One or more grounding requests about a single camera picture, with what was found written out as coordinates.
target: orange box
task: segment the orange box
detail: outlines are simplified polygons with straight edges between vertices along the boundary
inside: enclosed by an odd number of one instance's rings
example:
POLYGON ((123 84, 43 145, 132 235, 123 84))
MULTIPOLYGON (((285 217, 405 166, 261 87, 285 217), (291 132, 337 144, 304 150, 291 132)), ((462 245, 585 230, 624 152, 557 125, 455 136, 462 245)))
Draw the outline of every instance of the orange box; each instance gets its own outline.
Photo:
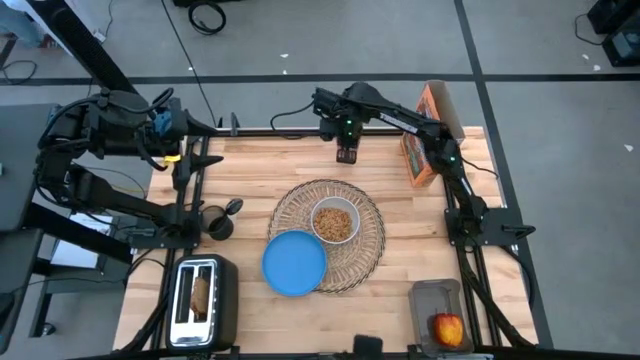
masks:
MULTIPOLYGON (((440 120, 447 124, 458 145, 464 141, 464 130, 460 125, 449 92, 444 81, 429 80, 420 94, 416 111, 426 117, 440 120)), ((402 135, 400 143, 409 171, 409 180, 413 187, 431 185, 438 175, 431 169, 424 153, 422 141, 411 134, 402 135)))

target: woven basket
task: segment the woven basket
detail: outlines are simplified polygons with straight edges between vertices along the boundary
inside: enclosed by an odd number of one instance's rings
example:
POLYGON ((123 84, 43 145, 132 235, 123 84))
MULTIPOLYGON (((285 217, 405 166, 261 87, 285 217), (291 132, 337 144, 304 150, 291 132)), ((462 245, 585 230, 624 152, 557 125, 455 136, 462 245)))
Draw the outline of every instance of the woven basket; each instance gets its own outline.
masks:
POLYGON ((360 214, 360 230, 344 244, 322 242, 327 252, 327 273, 314 290, 340 293, 362 284, 378 266, 384 253, 385 232, 382 216, 374 202, 357 187, 338 180, 314 180, 293 188, 271 216, 268 239, 287 230, 304 230, 313 234, 311 211, 318 201, 339 196, 351 201, 360 214))

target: red apple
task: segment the red apple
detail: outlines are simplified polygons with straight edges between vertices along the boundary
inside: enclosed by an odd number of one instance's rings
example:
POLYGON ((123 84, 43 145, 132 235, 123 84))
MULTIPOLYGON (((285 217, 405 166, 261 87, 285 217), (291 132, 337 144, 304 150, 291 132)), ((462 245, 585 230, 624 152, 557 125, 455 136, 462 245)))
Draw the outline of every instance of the red apple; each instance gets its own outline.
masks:
POLYGON ((437 314, 433 319, 436 341, 441 345, 456 347, 462 344, 464 326, 456 314, 437 314))

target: blue plastic plate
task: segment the blue plastic plate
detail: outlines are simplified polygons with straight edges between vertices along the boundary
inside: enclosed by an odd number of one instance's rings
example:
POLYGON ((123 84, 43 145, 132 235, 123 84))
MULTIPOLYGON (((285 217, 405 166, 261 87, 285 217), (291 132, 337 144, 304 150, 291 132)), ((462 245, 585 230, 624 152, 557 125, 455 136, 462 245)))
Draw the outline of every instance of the blue plastic plate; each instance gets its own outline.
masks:
POLYGON ((327 254, 320 240, 301 230, 278 234, 262 255, 262 274, 282 295, 310 293, 320 285, 326 271, 327 254))

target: gray floor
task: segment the gray floor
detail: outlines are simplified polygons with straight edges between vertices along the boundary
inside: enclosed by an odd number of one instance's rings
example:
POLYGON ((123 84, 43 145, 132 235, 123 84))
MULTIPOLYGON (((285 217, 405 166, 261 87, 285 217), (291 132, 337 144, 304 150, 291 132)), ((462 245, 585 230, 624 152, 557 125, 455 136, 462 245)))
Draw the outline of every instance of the gray floor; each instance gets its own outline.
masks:
MULTIPOLYGON (((464 0, 483 72, 637 72, 640 68, 612 68, 600 47, 574 37, 574 17, 593 2, 464 0)), ((96 11, 104 14, 108 1, 95 4, 96 11)), ((452 0, 247 0, 223 7, 228 27, 220 36, 202 37, 187 23, 185 10, 169 6, 201 75, 274 75, 283 70, 288 74, 471 73, 452 0)), ((113 15, 105 48, 126 75, 191 74, 159 2, 114 0, 113 15)), ((584 36, 599 38, 587 22, 581 22, 580 29, 584 36)), ((17 59, 37 61, 39 78, 88 77, 62 51, 17 46, 9 61, 17 59)), ((315 86, 340 90, 346 85, 206 84, 204 91, 216 116, 228 118, 233 111, 243 127, 266 127, 271 115, 307 104, 315 86)), ((423 86, 406 81, 374 85, 383 95, 407 106, 413 106, 423 86)), ((633 231, 634 210, 640 203, 636 186, 640 176, 640 83, 487 86, 523 217, 538 228, 530 244, 555 346, 640 354, 636 340, 640 313, 634 306, 640 295, 635 278, 640 272, 636 261, 640 245, 633 231), (625 144, 636 150, 627 151, 625 144)), ((185 107, 211 123, 196 85, 173 87, 185 107)), ((462 122, 484 125, 475 84, 455 82, 448 87, 462 122)), ((153 97, 165 86, 136 88, 153 97)), ((0 105, 66 103, 87 90, 86 86, 4 86, 0 87, 0 105)), ((315 125, 317 119, 308 113, 278 123, 315 125)), ((138 166, 137 160, 86 161, 124 169, 149 181, 150 171, 138 166)), ((117 176, 110 179, 125 184, 117 176)), ((83 294, 56 299, 51 321, 60 333, 26 339, 24 324, 29 319, 22 319, 5 357, 106 353, 121 296, 83 294)), ((33 299, 27 301, 24 314, 30 313, 30 306, 33 299)))

